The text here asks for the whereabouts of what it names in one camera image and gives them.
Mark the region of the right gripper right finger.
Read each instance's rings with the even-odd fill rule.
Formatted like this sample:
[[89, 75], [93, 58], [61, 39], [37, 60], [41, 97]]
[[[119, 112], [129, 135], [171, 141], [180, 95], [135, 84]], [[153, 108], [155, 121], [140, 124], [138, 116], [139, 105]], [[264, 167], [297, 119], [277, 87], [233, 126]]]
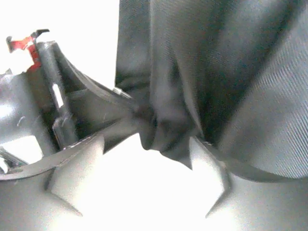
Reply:
[[192, 170], [205, 189], [208, 231], [305, 231], [308, 180], [268, 173], [189, 140]]

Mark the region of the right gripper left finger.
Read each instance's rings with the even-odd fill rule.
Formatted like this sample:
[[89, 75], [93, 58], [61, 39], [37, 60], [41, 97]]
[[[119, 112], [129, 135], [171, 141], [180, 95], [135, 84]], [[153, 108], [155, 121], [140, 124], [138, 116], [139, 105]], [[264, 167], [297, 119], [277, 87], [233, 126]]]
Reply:
[[90, 231], [100, 227], [104, 137], [77, 144], [0, 177], [3, 231]]

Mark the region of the black pleated skirt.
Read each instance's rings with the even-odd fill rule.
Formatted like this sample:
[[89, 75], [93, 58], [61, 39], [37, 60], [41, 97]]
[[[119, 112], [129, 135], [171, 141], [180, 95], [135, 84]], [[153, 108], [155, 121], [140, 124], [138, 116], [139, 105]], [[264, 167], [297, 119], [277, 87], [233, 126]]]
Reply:
[[188, 164], [188, 136], [289, 178], [308, 174], [305, 0], [122, 0], [116, 86], [144, 149]]

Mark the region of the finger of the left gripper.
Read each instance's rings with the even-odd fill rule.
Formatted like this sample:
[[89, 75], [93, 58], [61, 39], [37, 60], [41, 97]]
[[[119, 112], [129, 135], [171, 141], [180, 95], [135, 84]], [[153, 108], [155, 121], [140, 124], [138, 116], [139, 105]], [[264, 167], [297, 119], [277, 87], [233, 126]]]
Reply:
[[118, 107], [123, 106], [130, 111], [138, 110], [139, 105], [132, 98], [127, 98], [124, 95], [118, 94], [117, 92], [114, 92], [103, 85], [97, 85], [95, 81], [80, 72], [62, 53], [57, 43], [55, 43], [55, 53], [59, 56], [62, 56], [61, 60], [63, 61], [63, 64], [67, 66], [67, 69], [71, 71], [75, 75], [76, 79], [78, 79], [89, 91], [91, 91], [101, 99], [106, 100], [109, 103], [114, 104]]
[[70, 96], [78, 136], [83, 139], [101, 133], [105, 152], [137, 132], [133, 114], [124, 106], [109, 103], [97, 96]]

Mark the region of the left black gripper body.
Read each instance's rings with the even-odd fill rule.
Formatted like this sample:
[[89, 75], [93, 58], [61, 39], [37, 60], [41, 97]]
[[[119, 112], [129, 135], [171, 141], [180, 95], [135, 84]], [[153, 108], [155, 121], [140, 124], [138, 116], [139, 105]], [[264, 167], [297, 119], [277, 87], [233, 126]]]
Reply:
[[34, 44], [38, 67], [0, 76], [0, 163], [24, 166], [79, 138], [54, 43]]

